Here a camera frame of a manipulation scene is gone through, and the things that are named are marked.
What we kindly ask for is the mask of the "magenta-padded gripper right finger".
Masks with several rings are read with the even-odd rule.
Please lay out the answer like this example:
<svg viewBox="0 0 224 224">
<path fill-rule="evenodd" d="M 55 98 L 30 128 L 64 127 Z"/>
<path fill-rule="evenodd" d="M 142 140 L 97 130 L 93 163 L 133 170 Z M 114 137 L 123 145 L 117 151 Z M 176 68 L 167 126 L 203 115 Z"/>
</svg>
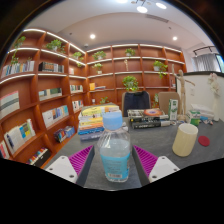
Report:
<svg viewBox="0 0 224 224">
<path fill-rule="evenodd" d="M 143 186 L 179 171 L 166 156 L 157 157 L 136 145 L 132 148 L 132 155 Z"/>
</svg>

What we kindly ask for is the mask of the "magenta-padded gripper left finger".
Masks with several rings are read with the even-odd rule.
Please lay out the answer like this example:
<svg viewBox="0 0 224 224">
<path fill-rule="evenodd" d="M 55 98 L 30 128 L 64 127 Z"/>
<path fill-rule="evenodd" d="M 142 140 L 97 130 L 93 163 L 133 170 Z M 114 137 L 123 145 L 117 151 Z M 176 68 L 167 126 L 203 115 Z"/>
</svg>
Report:
<svg viewBox="0 0 224 224">
<path fill-rule="evenodd" d="M 69 157 L 60 156 L 46 168 L 46 171 L 79 186 L 84 186 L 94 155 L 94 146 L 90 145 Z"/>
</svg>

